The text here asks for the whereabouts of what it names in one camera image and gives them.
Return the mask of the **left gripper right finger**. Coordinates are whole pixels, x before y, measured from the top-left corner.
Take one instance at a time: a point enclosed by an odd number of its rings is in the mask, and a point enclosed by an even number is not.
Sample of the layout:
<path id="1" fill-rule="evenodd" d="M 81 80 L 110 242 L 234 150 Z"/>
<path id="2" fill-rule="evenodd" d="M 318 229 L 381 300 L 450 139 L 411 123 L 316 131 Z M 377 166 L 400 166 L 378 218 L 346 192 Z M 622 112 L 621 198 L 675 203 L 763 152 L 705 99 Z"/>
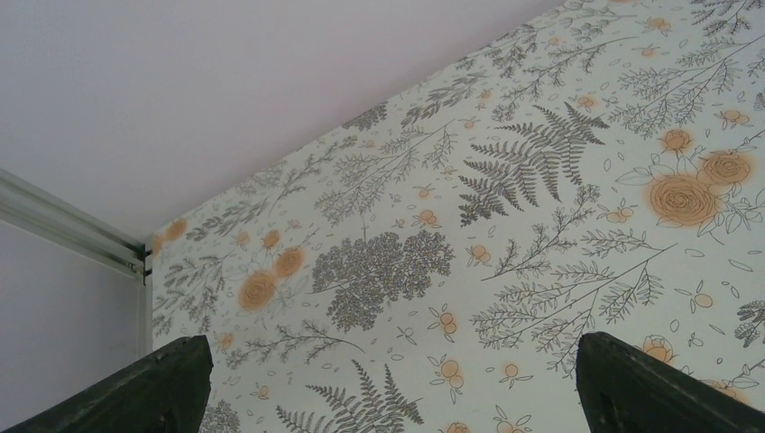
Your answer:
<path id="1" fill-rule="evenodd" d="M 762 432 L 764 413 L 605 332 L 583 335 L 576 389 L 591 432 Z"/>

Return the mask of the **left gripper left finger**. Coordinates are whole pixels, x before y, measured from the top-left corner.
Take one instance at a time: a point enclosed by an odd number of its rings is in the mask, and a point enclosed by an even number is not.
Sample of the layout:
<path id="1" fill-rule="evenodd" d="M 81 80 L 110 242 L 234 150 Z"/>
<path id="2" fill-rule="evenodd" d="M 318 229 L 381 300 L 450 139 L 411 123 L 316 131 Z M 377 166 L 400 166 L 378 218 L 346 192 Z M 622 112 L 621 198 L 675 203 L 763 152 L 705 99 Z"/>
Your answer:
<path id="1" fill-rule="evenodd" d="M 211 392 L 205 336 L 180 337 L 8 432 L 197 432 Z"/>

